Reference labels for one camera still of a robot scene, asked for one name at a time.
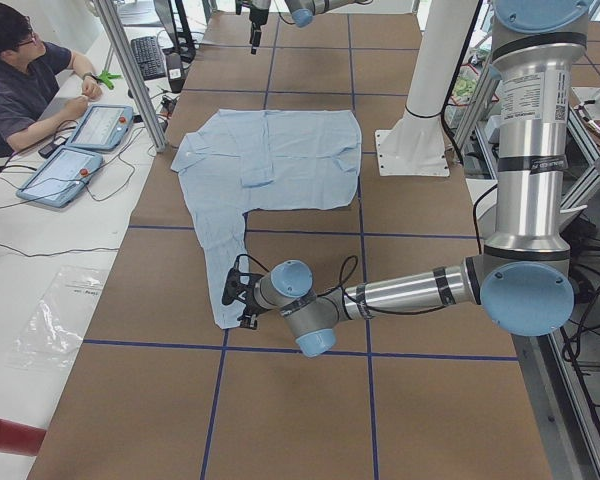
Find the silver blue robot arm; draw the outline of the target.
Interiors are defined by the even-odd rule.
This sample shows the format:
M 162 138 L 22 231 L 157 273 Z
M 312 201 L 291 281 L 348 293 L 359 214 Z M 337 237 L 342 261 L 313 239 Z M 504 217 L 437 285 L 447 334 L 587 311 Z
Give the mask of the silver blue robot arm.
M 309 25 L 315 16 L 351 4 L 366 4 L 366 1 L 354 0 L 286 0 L 285 4 L 292 17 L 293 25 L 303 28 Z M 249 10 L 250 53 L 257 54 L 262 37 L 262 27 L 267 24 L 271 2 L 269 0 L 237 0 L 235 11 L 240 15 L 244 8 Z
M 495 229 L 478 255 L 454 267 L 319 294 L 312 273 L 288 260 L 259 275 L 229 269 L 224 305 L 255 328 L 276 310 L 302 353 L 335 343 L 337 324 L 378 314 L 418 315 L 474 302 L 519 336 L 563 326 L 574 307 L 570 248 L 560 234 L 560 198 L 573 63 L 585 52 L 586 1 L 498 1 L 491 62 L 503 85 Z

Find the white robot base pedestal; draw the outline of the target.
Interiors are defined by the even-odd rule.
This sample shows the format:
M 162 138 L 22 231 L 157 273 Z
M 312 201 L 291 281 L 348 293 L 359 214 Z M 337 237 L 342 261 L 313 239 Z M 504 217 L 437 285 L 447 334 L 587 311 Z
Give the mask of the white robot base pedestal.
M 380 175 L 449 175 L 443 109 L 479 10 L 480 3 L 473 0 L 431 3 L 404 114 L 392 129 L 375 132 Z

